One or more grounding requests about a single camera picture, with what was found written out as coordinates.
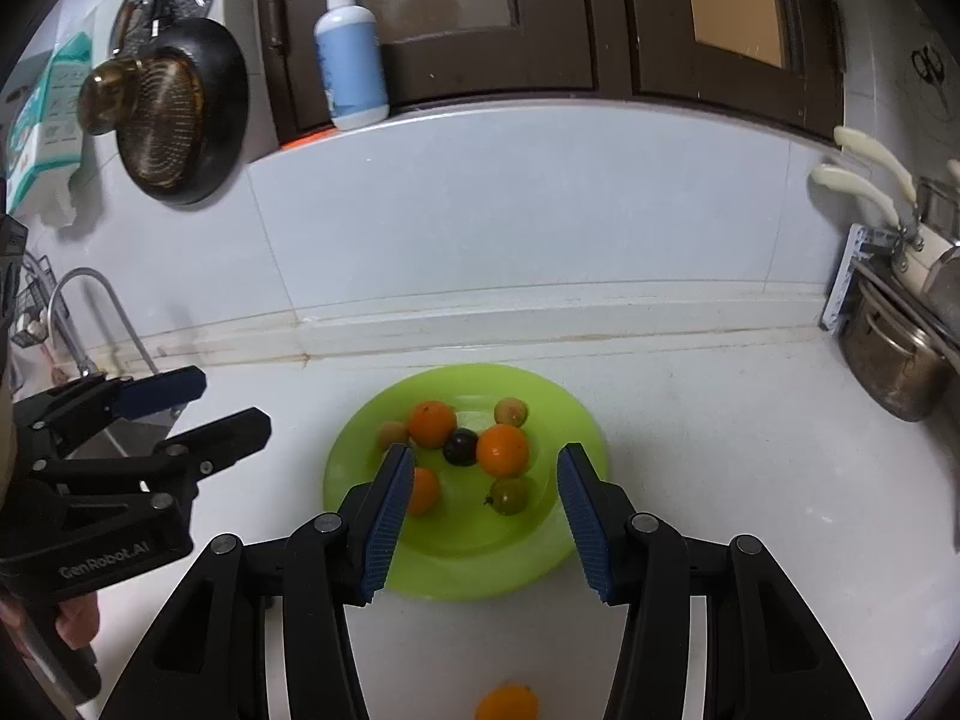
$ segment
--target black handle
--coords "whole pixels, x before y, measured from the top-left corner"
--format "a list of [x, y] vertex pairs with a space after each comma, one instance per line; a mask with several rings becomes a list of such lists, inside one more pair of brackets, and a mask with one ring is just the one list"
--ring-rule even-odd
[[34, 660], [74, 706], [85, 704], [100, 692], [96, 656], [90, 647], [72, 650], [56, 632], [57, 607], [27, 608], [19, 635]]

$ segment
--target cream-colored handle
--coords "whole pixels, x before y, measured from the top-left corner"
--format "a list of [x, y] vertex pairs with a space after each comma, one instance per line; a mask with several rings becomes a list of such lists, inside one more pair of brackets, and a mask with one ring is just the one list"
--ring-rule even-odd
[[896, 205], [889, 194], [882, 193], [870, 181], [850, 170], [844, 170], [837, 165], [817, 165], [810, 170], [810, 178], [821, 186], [834, 191], [846, 191], [847, 194], [859, 194], [867, 200], [872, 200], [880, 208], [886, 223], [892, 228], [899, 229], [899, 216], [896, 214]]
[[878, 165], [886, 167], [896, 177], [910, 205], [917, 204], [917, 188], [913, 185], [913, 176], [883, 143], [852, 127], [834, 127], [833, 139], [837, 146], [848, 148], [854, 154], [872, 159]]

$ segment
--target stainless steel pot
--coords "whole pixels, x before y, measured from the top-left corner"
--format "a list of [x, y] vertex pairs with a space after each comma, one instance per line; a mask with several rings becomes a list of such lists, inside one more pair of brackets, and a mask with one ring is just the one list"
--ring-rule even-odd
[[953, 369], [923, 330], [874, 285], [860, 281], [860, 305], [840, 344], [847, 365], [872, 398], [908, 422], [926, 418], [947, 390]]

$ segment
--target green plate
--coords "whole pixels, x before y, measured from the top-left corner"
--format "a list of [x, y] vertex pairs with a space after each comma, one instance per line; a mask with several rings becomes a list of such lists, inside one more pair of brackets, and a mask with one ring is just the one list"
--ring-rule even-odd
[[517, 397], [530, 410], [522, 428], [530, 442], [530, 505], [513, 517], [497, 514], [484, 505], [493, 479], [479, 466], [461, 469], [439, 450], [415, 446], [416, 463], [437, 472], [442, 493], [432, 512], [404, 522], [389, 589], [445, 601], [485, 598], [531, 583], [573, 550], [557, 493], [557, 453], [568, 442], [582, 443], [605, 479], [603, 439], [569, 392], [507, 365], [448, 365], [384, 389], [353, 415], [330, 450], [323, 505], [334, 511], [351, 487], [373, 479], [382, 457], [376, 432], [384, 422], [406, 421], [421, 400], [442, 400], [461, 427], [481, 433], [493, 425], [493, 406], [503, 397]]

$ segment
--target orange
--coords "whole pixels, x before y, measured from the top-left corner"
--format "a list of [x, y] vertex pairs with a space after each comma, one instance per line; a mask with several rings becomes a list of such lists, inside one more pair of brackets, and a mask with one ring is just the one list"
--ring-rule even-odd
[[533, 690], [523, 685], [503, 685], [477, 704], [473, 720], [536, 720], [538, 715], [539, 701]]
[[414, 469], [414, 491], [410, 494], [410, 503], [407, 504], [407, 514], [411, 517], [420, 517], [433, 509], [440, 500], [440, 480], [430, 469], [416, 467]]
[[521, 474], [529, 457], [527, 437], [512, 425], [493, 425], [477, 442], [477, 463], [491, 476]]
[[410, 437], [424, 449], [440, 449], [456, 429], [456, 413], [439, 400], [424, 400], [416, 404], [407, 418]]

